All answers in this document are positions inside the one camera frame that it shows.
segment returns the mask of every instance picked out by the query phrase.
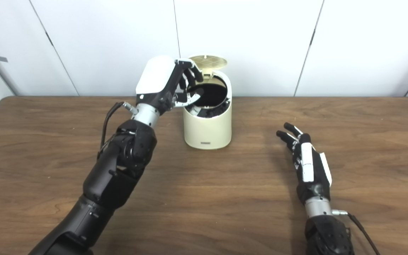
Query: white finger segment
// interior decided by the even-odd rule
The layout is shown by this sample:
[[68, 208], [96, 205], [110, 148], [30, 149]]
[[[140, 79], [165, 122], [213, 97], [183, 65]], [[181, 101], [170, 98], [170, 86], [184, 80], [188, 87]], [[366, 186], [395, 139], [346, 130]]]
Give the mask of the white finger segment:
[[325, 157], [324, 152], [322, 152], [320, 156], [322, 160], [322, 166], [324, 166], [325, 176], [327, 176], [328, 183], [330, 184], [330, 187], [331, 187], [332, 186], [332, 179], [331, 179], [332, 175], [330, 173], [330, 168], [328, 167], [327, 157]]
[[301, 169], [304, 182], [314, 181], [313, 150], [310, 142], [301, 144]]

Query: robotic arm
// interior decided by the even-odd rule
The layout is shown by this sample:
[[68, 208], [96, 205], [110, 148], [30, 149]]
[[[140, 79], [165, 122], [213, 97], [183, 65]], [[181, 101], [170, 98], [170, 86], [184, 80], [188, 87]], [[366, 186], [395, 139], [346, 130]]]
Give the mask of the robotic arm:
[[[83, 184], [83, 194], [70, 213], [29, 255], [92, 255], [103, 229], [117, 208], [123, 206], [152, 158], [157, 144], [154, 126], [159, 116], [173, 107], [194, 103], [202, 89], [185, 93], [187, 85], [202, 82], [192, 60], [155, 57], [146, 65], [136, 86], [136, 107], [116, 103], [103, 126], [97, 162]], [[177, 85], [183, 93], [175, 93]], [[107, 121], [123, 106], [133, 115], [105, 142]]]
[[360, 228], [376, 255], [380, 255], [372, 240], [355, 216], [330, 207], [332, 175], [325, 154], [318, 153], [311, 144], [311, 136], [296, 126], [284, 123], [287, 132], [277, 131], [277, 136], [292, 151], [293, 164], [298, 177], [297, 194], [305, 206], [308, 220], [305, 226], [306, 255], [354, 255], [350, 232], [335, 216], [347, 215]]

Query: open lid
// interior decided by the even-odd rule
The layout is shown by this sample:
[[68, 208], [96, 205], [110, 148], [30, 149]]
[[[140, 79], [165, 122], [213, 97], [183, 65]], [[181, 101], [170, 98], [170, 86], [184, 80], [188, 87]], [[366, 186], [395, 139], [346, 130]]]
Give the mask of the open lid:
[[190, 57], [190, 59], [202, 70], [204, 79], [212, 78], [213, 70], [223, 68], [228, 64], [224, 58], [212, 55], [198, 55]]

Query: robot finger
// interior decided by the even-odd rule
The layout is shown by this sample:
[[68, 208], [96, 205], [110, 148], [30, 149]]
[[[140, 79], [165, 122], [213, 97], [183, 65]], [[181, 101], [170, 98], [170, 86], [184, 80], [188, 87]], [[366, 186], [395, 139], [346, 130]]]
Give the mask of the robot finger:
[[297, 138], [303, 134], [303, 132], [300, 131], [300, 129], [298, 129], [296, 126], [294, 126], [293, 124], [290, 124], [288, 122], [284, 123], [284, 128], [287, 129], [288, 131], [291, 131], [292, 134], [294, 134], [294, 136], [296, 136]]
[[190, 67], [190, 70], [193, 72], [194, 78], [195, 78], [198, 82], [203, 82], [203, 80], [204, 80], [204, 78], [203, 78], [203, 73], [202, 73], [202, 71], [196, 66], [196, 64], [193, 64], [193, 66]]
[[183, 100], [183, 96], [177, 96], [177, 99], [180, 98], [181, 102], [176, 100], [174, 103], [174, 107], [185, 107], [185, 106], [191, 105], [192, 103], [199, 100], [203, 94], [204, 94], [204, 90], [199, 88], [199, 89], [196, 89], [194, 92], [187, 93], [186, 100]]
[[185, 69], [183, 74], [187, 77], [188, 87], [194, 87], [196, 85], [196, 81], [194, 80], [193, 74], [191, 74], [190, 69]]
[[182, 89], [183, 91], [185, 91], [187, 89], [186, 78], [183, 75], [182, 75], [182, 77], [180, 77], [180, 80], [178, 81], [178, 85], [179, 85], [180, 89]]
[[298, 142], [298, 139], [289, 133], [280, 130], [277, 131], [277, 137], [280, 137], [281, 140], [286, 143], [286, 146], [290, 151], [293, 151], [294, 143]]

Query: small label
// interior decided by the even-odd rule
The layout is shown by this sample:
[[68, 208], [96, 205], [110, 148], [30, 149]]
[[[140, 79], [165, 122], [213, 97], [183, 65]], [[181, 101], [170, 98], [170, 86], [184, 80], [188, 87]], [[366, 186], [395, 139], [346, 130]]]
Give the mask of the small label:
[[2, 61], [2, 62], [8, 62], [8, 61], [7, 61], [7, 58], [5, 58], [5, 57], [0, 57], [0, 61]]

